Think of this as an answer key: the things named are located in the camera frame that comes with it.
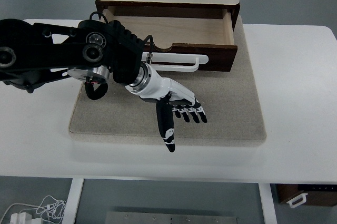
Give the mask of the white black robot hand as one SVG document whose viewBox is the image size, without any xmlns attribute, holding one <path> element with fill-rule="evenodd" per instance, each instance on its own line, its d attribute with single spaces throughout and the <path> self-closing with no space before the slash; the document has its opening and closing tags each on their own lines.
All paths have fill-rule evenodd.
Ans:
<svg viewBox="0 0 337 224">
<path fill-rule="evenodd" d="M 156 103 L 158 129 L 166 147 L 175 151 L 173 113 L 177 118 L 189 123 L 192 116 L 195 123 L 207 123 L 207 117 L 195 94 L 179 82 L 160 76 L 149 64 L 142 62 L 136 80 L 125 87 L 130 93 L 145 102 Z"/>
</svg>

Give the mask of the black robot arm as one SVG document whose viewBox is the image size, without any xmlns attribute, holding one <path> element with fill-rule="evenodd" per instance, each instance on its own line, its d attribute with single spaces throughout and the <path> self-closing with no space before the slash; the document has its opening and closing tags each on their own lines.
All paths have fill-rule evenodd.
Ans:
<svg viewBox="0 0 337 224">
<path fill-rule="evenodd" d="M 195 94 L 142 61 L 153 37 L 138 38 L 119 21 L 81 21 L 77 27 L 1 20 L 1 81 L 28 93 L 68 77 L 84 82 L 91 100 L 102 98 L 108 79 L 156 105 L 159 133 L 169 151 L 175 150 L 174 118 L 207 122 Z"/>
</svg>

